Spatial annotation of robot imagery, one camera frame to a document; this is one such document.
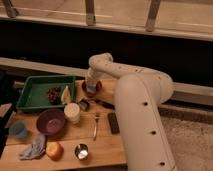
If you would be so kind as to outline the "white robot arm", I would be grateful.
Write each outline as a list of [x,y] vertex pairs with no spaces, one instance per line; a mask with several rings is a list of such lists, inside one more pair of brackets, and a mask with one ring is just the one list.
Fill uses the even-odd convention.
[[117,79],[114,106],[128,171],[177,171],[158,106],[174,92],[171,77],[161,71],[115,63],[109,53],[89,58],[86,90],[96,91],[100,77]]

